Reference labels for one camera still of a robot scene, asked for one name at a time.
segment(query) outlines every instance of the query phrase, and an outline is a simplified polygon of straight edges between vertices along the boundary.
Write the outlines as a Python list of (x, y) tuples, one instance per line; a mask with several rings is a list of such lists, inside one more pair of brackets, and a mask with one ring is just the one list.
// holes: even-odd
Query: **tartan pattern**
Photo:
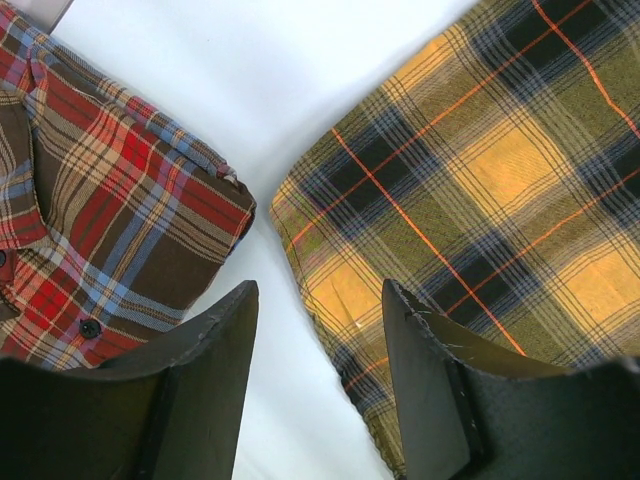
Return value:
[(0, 78), (0, 353), (91, 367), (180, 323), (251, 224), (246, 187), (4, 2)]
[(385, 278), (499, 345), (640, 353), (640, 3), (485, 0), (291, 170), (271, 214), (396, 477)]

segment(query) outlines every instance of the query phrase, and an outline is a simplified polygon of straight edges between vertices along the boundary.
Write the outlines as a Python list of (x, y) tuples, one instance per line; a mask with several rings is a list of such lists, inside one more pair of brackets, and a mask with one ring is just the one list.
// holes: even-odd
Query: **white table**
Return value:
[(259, 202), (192, 312), (258, 281), (234, 480), (391, 478), (313, 333), (267, 208), (296, 159), (473, 1), (74, 0), (54, 30), (213, 146)]

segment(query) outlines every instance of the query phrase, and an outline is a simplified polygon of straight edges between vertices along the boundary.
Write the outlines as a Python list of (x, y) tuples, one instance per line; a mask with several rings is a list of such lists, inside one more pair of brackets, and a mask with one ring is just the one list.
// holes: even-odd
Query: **shirt button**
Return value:
[(80, 335), (82, 335), (87, 340), (96, 338), (98, 335), (100, 335), (101, 330), (102, 329), (100, 328), (100, 323), (98, 323), (98, 321), (94, 320), (93, 318), (80, 322)]

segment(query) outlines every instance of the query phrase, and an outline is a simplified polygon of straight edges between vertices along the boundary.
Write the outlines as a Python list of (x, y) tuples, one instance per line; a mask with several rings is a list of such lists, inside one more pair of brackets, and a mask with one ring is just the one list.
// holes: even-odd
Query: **folded shirt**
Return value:
[(291, 170), (271, 213), (397, 478), (385, 278), (532, 358), (640, 354), (640, 8), (484, 0)]
[(91, 367), (178, 324), (255, 201), (203, 142), (0, 2), (0, 354)]

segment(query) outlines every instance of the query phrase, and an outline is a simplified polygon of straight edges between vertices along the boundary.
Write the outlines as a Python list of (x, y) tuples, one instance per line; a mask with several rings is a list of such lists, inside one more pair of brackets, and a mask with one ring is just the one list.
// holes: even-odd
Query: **clothing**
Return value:
[(95, 366), (170, 330), (255, 201), (200, 140), (0, 3), (0, 353)]
[(485, 0), (291, 170), (271, 213), (396, 477), (393, 278), (532, 358), (640, 353), (640, 4)]

